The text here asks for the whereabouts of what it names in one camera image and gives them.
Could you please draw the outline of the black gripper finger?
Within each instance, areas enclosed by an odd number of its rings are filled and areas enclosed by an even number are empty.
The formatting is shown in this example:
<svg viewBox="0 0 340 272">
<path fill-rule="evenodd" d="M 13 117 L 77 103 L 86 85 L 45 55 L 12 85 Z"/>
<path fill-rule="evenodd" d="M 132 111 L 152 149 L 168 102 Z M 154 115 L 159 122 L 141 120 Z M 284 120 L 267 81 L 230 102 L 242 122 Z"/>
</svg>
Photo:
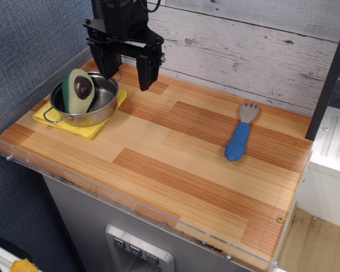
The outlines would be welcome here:
<svg viewBox="0 0 340 272">
<path fill-rule="evenodd" d="M 90 44 L 89 46 L 102 77 L 105 79 L 113 77 L 119 71 L 120 64 L 122 64 L 120 55 L 106 46 L 95 44 Z"/>
<path fill-rule="evenodd" d="M 157 81 L 159 64 L 157 60 L 149 56 L 139 56 L 136 59 L 139 87 L 141 91 L 147 91 L 153 82 Z"/>
</svg>

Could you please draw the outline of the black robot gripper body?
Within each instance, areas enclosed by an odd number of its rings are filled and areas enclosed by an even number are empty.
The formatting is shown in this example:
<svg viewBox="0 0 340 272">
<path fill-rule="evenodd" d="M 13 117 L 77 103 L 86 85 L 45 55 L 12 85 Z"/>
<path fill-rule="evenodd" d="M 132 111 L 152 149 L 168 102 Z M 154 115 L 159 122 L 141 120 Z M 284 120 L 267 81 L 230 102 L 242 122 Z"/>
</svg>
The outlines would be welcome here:
<svg viewBox="0 0 340 272">
<path fill-rule="evenodd" d="M 106 46 L 120 56 L 149 56 L 161 65 L 164 39 L 148 27 L 149 13 L 157 11 L 160 3 L 150 9 L 147 1 L 93 1 L 94 18 L 83 22 L 88 44 Z"/>
</svg>

